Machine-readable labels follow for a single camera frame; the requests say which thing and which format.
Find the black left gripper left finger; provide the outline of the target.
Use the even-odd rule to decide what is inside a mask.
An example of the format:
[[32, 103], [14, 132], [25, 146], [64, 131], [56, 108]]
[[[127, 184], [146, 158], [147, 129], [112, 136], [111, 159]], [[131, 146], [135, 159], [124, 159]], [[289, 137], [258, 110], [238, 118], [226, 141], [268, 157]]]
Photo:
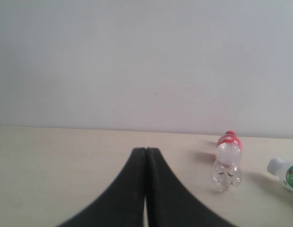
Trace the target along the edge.
[[109, 187], [61, 227], [142, 227], [146, 149], [134, 148]]

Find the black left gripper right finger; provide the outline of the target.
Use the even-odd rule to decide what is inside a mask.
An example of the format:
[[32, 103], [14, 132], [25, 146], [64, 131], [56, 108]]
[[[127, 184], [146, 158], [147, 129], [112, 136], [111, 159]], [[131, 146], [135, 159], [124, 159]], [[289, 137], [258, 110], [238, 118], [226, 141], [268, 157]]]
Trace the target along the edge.
[[146, 149], [146, 209], [150, 227], [232, 227], [197, 200], [158, 148]]

